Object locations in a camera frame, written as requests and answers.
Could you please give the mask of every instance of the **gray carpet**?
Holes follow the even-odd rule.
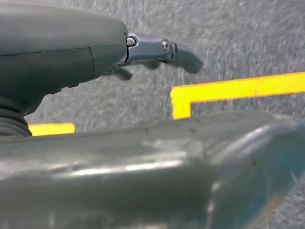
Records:
[[[157,123],[171,118],[173,85],[305,71],[305,1],[301,0],[44,0],[123,19],[130,31],[157,34],[194,48],[200,74],[133,67],[120,82],[104,77],[46,97],[30,123],[73,122],[78,131]],[[305,116],[305,95],[193,106],[197,116],[222,110],[263,110]],[[258,228],[304,229],[305,182]]]

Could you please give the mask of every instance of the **bolt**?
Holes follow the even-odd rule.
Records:
[[[135,46],[136,39],[133,37],[128,37],[126,43],[127,44],[127,46]]]
[[[162,48],[163,48],[164,51],[166,51],[166,52],[169,51],[169,48],[170,48],[169,42],[168,42],[168,41],[163,41],[163,42],[162,42]]]

